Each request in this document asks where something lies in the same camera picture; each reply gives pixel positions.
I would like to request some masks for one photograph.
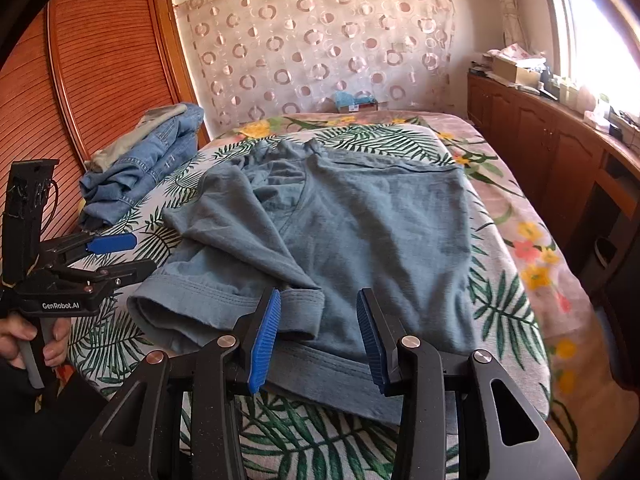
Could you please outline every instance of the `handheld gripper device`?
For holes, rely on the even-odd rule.
[[[540,414],[487,350],[439,352],[385,315],[370,288],[356,300],[371,377],[404,396],[392,480],[444,480],[445,390],[455,392],[460,480],[579,480]]]
[[[198,352],[150,352],[102,410],[61,480],[245,480],[234,396],[264,384],[280,323],[268,288],[252,314]],[[182,398],[191,403],[191,457],[180,452]]]
[[[12,162],[2,213],[0,317],[17,310],[38,330],[32,341],[18,340],[31,386],[36,389],[56,384],[55,373],[44,364],[42,354],[53,338],[56,318],[95,316],[116,288],[141,282],[156,270],[149,259],[97,270],[69,267],[89,254],[133,249],[137,240],[132,233],[97,236],[81,232],[40,241],[58,204],[58,186],[53,180],[57,163],[53,159]],[[42,227],[51,186],[56,190],[55,202]]]

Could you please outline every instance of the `metal screw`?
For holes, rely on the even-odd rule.
[[[493,357],[486,350],[476,350],[474,352],[474,359],[478,361],[480,364],[485,365],[487,363],[490,363]]]
[[[406,335],[400,342],[402,346],[407,348],[418,348],[418,346],[420,346],[420,340],[415,335]]]
[[[154,350],[146,355],[146,362],[150,365],[157,365],[162,362],[162,359],[164,359],[164,352],[159,350]]]
[[[223,335],[218,338],[218,346],[220,348],[229,348],[236,344],[236,338],[232,335]]]

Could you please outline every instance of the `blue gripper pad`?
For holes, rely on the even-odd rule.
[[[107,254],[128,251],[133,249],[137,243],[138,239],[135,234],[123,233],[120,235],[97,236],[86,245],[86,248],[93,254]]]
[[[382,341],[380,341],[378,329],[373,322],[369,303],[367,303],[367,298],[365,298],[362,291],[358,292],[356,299],[356,314],[358,316],[358,325],[360,326],[364,349],[367,352],[371,378],[382,394],[390,382],[389,374],[386,370],[386,352]]]
[[[251,349],[251,371],[249,372],[247,384],[252,395],[260,389],[260,386],[267,379],[271,352],[273,351],[273,344],[279,325],[280,292],[274,289],[258,329],[254,347]]]

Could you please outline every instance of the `cable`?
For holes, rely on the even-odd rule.
[[[56,198],[53,201],[53,209],[51,210],[51,214],[49,215],[49,219],[47,220],[47,223],[44,224],[44,227],[40,230],[40,234],[42,234],[44,231],[46,231],[47,227],[49,227],[49,224],[53,220],[53,215],[56,214],[56,209],[58,208],[58,195],[59,195],[58,184],[53,179],[50,180],[50,183],[53,184],[53,187],[56,190]]]

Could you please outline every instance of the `wooden wardrobe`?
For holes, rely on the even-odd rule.
[[[58,158],[44,237],[71,232],[84,161],[147,109],[181,101],[196,99],[171,0],[51,0],[0,70],[0,208],[13,160]]]

